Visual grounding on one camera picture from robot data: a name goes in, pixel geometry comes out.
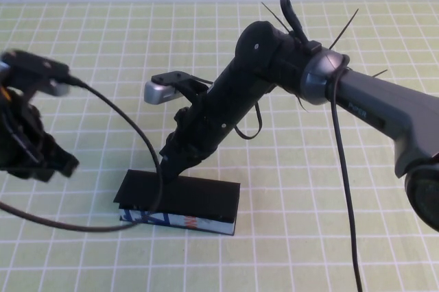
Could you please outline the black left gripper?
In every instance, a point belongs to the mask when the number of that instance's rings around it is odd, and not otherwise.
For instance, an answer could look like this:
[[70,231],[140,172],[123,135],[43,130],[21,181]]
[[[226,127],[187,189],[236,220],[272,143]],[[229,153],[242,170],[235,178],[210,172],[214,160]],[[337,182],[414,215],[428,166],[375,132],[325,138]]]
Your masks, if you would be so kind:
[[79,163],[44,131],[35,106],[14,90],[1,87],[2,171],[23,180],[48,183],[56,171],[70,178]]

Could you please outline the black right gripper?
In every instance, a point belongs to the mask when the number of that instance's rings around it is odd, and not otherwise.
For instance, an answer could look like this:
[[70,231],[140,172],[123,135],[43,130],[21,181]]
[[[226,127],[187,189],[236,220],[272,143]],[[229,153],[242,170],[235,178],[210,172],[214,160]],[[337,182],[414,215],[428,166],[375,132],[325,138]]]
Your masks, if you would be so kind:
[[244,134],[237,127],[245,115],[256,108],[253,94],[210,91],[200,95],[199,100],[198,104],[178,111],[174,117],[177,128],[159,151],[164,186],[213,154],[230,132],[236,131],[244,140],[256,137]]

